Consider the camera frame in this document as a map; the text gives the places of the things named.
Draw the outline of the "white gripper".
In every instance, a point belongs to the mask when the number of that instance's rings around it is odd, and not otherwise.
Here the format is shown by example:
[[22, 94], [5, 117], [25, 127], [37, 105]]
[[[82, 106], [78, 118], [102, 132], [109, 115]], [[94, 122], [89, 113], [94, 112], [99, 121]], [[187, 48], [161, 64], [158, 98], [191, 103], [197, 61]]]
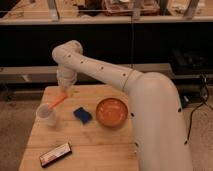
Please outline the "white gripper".
[[56, 72], [58, 86], [62, 92], [67, 91], [77, 81], [77, 72], [65, 67], [59, 67]]

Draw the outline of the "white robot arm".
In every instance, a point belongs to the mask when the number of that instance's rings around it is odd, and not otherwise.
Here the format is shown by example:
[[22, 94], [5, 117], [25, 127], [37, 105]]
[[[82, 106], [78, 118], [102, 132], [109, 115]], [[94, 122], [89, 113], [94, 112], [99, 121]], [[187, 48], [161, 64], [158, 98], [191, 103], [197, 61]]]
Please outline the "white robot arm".
[[140, 171], [193, 171], [179, 94], [167, 76], [86, 57], [75, 40], [55, 47], [52, 57], [62, 89], [81, 72], [128, 95]]

